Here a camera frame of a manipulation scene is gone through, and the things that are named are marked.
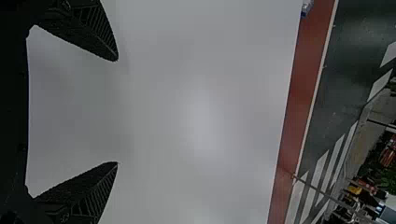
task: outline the zebra crossing stripe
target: zebra crossing stripe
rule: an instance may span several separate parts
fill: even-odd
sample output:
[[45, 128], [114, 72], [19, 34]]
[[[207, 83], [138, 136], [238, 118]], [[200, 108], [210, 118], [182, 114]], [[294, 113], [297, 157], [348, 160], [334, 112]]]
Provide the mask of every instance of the zebra crossing stripe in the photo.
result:
[[350, 128], [350, 130], [349, 130], [349, 134], [347, 135], [346, 143], [345, 143], [345, 145], [344, 145], [344, 149], [343, 149], [343, 152], [342, 152], [342, 154], [341, 154], [341, 158], [340, 158], [340, 160], [339, 160], [339, 162], [338, 162], [337, 168], [335, 169], [335, 174], [334, 174], [334, 178], [332, 179], [332, 184], [331, 184], [331, 186], [333, 186], [333, 185], [335, 184], [335, 181], [337, 181], [337, 179], [338, 179], [338, 175], [340, 174], [341, 167], [342, 167], [343, 164], [344, 164], [345, 157], [346, 157], [346, 155], [347, 155], [347, 152], [349, 151], [350, 143], [352, 142], [352, 137], [353, 137], [353, 135], [354, 135], [354, 133], [355, 133], [355, 130], [356, 130], [356, 127], [357, 127], [357, 126], [358, 126], [358, 122], [356, 121], [356, 122], [352, 125], [352, 127]]
[[[303, 177], [301, 177], [301, 179], [306, 181], [307, 176], [308, 173], [305, 173]], [[290, 198], [288, 214], [286, 216], [286, 222], [285, 222], [286, 224], [294, 224], [294, 221], [297, 216], [297, 210], [300, 204], [301, 196], [303, 194], [303, 190], [304, 190], [304, 184], [300, 181], [295, 182], [293, 187], [293, 192]]]
[[330, 177], [332, 176], [332, 170], [334, 169], [335, 161], [337, 160], [338, 153], [340, 152], [341, 145], [343, 145], [345, 135], [341, 136], [340, 139], [335, 143], [334, 150], [332, 151], [332, 158], [330, 159], [329, 166], [326, 171], [326, 175], [321, 186], [321, 191], [326, 192], [329, 185]]
[[311, 222], [312, 224], [316, 224], [319, 219], [323, 216], [324, 211], [326, 211], [327, 205], [329, 205], [329, 202], [326, 202], [324, 206], [320, 209], [319, 213], [317, 216], [314, 218], [314, 220]]

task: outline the crosswalk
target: crosswalk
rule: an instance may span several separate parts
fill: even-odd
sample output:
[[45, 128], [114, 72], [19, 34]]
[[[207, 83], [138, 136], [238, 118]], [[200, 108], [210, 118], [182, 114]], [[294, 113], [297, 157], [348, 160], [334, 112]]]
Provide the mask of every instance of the crosswalk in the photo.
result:
[[[306, 181], [309, 179], [309, 176], [312, 176], [310, 178], [310, 184], [312, 186], [320, 188], [324, 192], [331, 191], [347, 156], [357, 124], [358, 122], [355, 122], [351, 126], [346, 139], [346, 134], [343, 134], [334, 144], [334, 147], [331, 150], [327, 150], [319, 158], [313, 169], [303, 174], [301, 179]], [[317, 198], [315, 197], [316, 195], [317, 192], [314, 189], [309, 188], [300, 181], [296, 181], [290, 197], [286, 224], [316, 224], [322, 217], [329, 202], [321, 194]]]

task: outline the tree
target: tree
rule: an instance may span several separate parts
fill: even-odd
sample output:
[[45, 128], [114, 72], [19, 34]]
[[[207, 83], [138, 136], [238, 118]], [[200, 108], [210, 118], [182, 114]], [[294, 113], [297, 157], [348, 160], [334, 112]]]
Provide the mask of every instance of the tree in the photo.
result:
[[389, 194], [396, 195], [396, 171], [388, 169], [384, 171], [378, 187], [387, 191]]

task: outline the white road marking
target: white road marking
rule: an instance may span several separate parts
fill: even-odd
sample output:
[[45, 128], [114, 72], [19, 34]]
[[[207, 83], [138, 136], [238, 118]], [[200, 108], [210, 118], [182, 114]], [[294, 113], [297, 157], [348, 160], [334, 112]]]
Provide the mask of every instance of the white road marking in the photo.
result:
[[332, 170], [334, 169], [335, 161], [337, 160], [338, 153], [340, 152], [341, 145], [343, 145], [345, 135], [341, 136], [340, 139], [335, 143], [334, 150], [332, 151], [332, 158], [330, 159], [329, 166], [327, 167], [326, 175], [323, 180], [321, 191], [326, 192], [329, 185], [330, 177], [332, 176]]
[[384, 76], [382, 76], [379, 80], [377, 80], [370, 91], [369, 98], [367, 102], [369, 102], [373, 97], [375, 97], [389, 82], [390, 75], [392, 74], [393, 69], [390, 69]]
[[[301, 179], [306, 181], [306, 177], [308, 173], [305, 173]], [[293, 186], [293, 191], [291, 194], [290, 202], [289, 202], [289, 209], [288, 214], [286, 216], [286, 224], [294, 224], [294, 220], [297, 216], [298, 206], [300, 204], [301, 195], [303, 194], [304, 184], [303, 182], [297, 181]]]
[[353, 135], [355, 133], [357, 126], [358, 126], [358, 122], [356, 121], [349, 130], [349, 134], [347, 135], [346, 143], [344, 144], [344, 149], [341, 154], [341, 158], [340, 158], [337, 168], [335, 170], [334, 178], [332, 179], [332, 185], [334, 185], [335, 181], [338, 179], [338, 175], [340, 174], [341, 167], [344, 164], [345, 157], [349, 151], [350, 143], [352, 142], [352, 138], [353, 138]]
[[329, 205], [329, 202], [326, 202], [324, 206], [320, 209], [319, 213], [317, 216], [314, 218], [314, 220], [311, 222], [312, 224], [316, 224], [318, 220], [323, 216], [324, 211], [326, 211], [327, 206]]
[[[396, 42], [393, 42], [388, 45], [387, 51], [385, 52], [384, 58], [382, 59], [381, 67], [384, 66], [386, 63], [390, 62], [392, 59], [396, 57]], [[370, 91], [369, 98], [367, 102], [369, 102], [373, 97], [376, 96], [388, 83], [390, 75], [393, 69], [390, 69], [384, 76], [379, 78], [374, 84]]]
[[[318, 187], [318, 184], [319, 184], [319, 181], [320, 181], [320, 177], [321, 177], [321, 175], [323, 173], [324, 163], [326, 162], [328, 155], [329, 155], [329, 150], [326, 151], [326, 153], [318, 160], [318, 165], [315, 168], [314, 178], [312, 180], [312, 185], [315, 186], [315, 187]], [[323, 198], [323, 195], [319, 194], [319, 197], [318, 197], [316, 205], [318, 205], [318, 203], [321, 201], [322, 198]]]
[[[329, 150], [326, 151], [326, 153], [322, 157], [320, 157], [320, 159], [317, 162], [317, 166], [315, 167], [314, 176], [312, 177], [312, 181], [311, 181], [311, 185], [314, 187], [317, 187], [319, 184], [320, 177], [323, 173], [324, 163], [326, 162], [328, 155], [329, 155]], [[300, 223], [302, 223], [303, 221], [305, 221], [308, 218], [309, 212], [311, 211], [312, 204], [314, 203], [314, 197], [315, 197], [315, 191], [313, 189], [310, 189], [308, 191], [308, 196], [306, 197], [306, 200], [305, 200], [305, 205], [304, 205], [302, 217], [300, 219]]]
[[309, 189], [305, 200], [304, 210], [301, 214], [300, 224], [302, 224], [309, 217], [309, 212], [311, 211], [312, 204], [314, 203], [315, 193], [316, 192], [314, 189]]

